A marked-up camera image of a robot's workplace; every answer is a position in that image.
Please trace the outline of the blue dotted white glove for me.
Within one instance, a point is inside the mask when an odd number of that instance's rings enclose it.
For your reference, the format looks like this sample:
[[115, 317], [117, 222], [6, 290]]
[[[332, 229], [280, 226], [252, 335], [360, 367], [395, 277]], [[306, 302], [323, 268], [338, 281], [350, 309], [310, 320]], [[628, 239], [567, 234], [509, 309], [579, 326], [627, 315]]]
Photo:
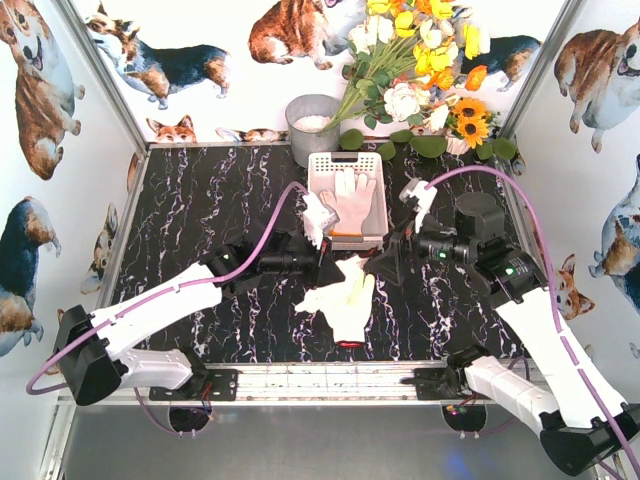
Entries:
[[319, 198], [323, 205], [338, 214], [337, 199], [334, 192], [331, 189], [326, 189], [320, 192]]

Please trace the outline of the cream leather glove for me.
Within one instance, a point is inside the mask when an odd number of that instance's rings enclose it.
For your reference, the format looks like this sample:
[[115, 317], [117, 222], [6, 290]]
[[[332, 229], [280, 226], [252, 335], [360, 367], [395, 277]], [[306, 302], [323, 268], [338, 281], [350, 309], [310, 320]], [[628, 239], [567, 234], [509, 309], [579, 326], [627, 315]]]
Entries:
[[352, 293], [358, 279], [364, 279], [363, 266], [367, 260], [360, 256], [352, 256], [345, 260], [338, 260], [336, 266], [344, 275], [340, 282], [308, 290], [303, 300], [294, 307], [296, 312], [313, 313], [324, 305], [332, 305], [345, 300]]

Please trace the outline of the plain white cotton glove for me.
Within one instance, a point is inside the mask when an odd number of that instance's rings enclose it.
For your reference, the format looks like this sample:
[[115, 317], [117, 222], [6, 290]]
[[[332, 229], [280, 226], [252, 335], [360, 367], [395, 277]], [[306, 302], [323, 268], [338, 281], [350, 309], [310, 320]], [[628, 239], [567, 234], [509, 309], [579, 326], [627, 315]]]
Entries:
[[327, 308], [324, 315], [336, 344], [352, 347], [365, 343], [365, 328], [371, 317], [374, 287], [375, 277], [360, 273], [350, 292]]

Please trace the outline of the yellow dotted glove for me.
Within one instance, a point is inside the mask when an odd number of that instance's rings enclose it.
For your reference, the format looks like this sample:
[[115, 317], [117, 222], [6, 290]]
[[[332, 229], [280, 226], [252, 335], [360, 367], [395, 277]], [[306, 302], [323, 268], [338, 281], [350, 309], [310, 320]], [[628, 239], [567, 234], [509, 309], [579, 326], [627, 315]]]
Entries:
[[334, 188], [337, 199], [339, 221], [332, 227], [334, 235], [360, 236], [362, 225], [368, 217], [377, 182], [365, 173], [356, 174], [347, 167], [337, 171]]

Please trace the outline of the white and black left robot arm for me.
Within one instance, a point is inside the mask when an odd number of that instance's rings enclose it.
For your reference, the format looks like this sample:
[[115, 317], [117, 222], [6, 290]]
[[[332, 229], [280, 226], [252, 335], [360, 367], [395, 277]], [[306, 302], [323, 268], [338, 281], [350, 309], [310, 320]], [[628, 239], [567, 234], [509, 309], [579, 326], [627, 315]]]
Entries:
[[54, 352], [79, 406], [127, 388], [156, 388], [177, 399], [198, 399], [216, 381], [186, 347], [142, 350], [139, 343], [185, 317], [257, 288], [267, 276], [296, 278], [307, 287], [344, 281], [323, 238], [313, 245], [294, 231], [276, 231], [262, 247], [244, 238], [218, 248], [172, 279], [120, 304], [88, 313], [81, 306], [61, 318]]

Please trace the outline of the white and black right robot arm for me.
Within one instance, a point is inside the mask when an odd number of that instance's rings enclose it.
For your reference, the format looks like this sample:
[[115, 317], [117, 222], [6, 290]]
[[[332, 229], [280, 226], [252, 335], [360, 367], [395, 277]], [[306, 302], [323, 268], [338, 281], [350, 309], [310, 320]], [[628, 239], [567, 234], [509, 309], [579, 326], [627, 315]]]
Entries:
[[435, 194], [433, 188], [400, 194], [414, 216], [391, 232], [366, 272], [401, 285], [408, 272], [428, 262], [463, 268], [524, 343], [548, 386], [541, 389], [473, 345], [447, 358], [444, 379], [451, 393], [470, 390], [495, 401], [538, 436], [552, 463], [569, 476], [626, 447], [639, 433], [639, 406], [606, 381], [564, 320], [554, 317], [547, 277], [506, 240], [504, 211], [495, 198], [458, 196], [455, 225], [446, 228], [430, 213]]

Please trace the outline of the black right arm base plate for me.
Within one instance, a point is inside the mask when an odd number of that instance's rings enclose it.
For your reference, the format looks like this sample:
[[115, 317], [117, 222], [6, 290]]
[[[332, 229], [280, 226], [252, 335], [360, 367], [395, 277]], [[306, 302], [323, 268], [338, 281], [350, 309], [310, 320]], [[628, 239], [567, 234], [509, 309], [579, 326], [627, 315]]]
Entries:
[[419, 400], [464, 400], [476, 396], [479, 400], [489, 401], [486, 395], [476, 394], [469, 388], [462, 369], [416, 368], [400, 383], [413, 387]]

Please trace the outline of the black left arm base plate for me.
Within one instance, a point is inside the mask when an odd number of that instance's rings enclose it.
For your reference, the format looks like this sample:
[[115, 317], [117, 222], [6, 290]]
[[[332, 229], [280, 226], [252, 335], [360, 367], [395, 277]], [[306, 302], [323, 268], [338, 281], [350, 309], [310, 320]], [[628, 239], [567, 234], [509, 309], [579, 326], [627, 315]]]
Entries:
[[196, 371], [181, 387], [152, 387], [152, 401], [234, 401], [239, 383], [239, 371], [231, 368], [204, 368]]

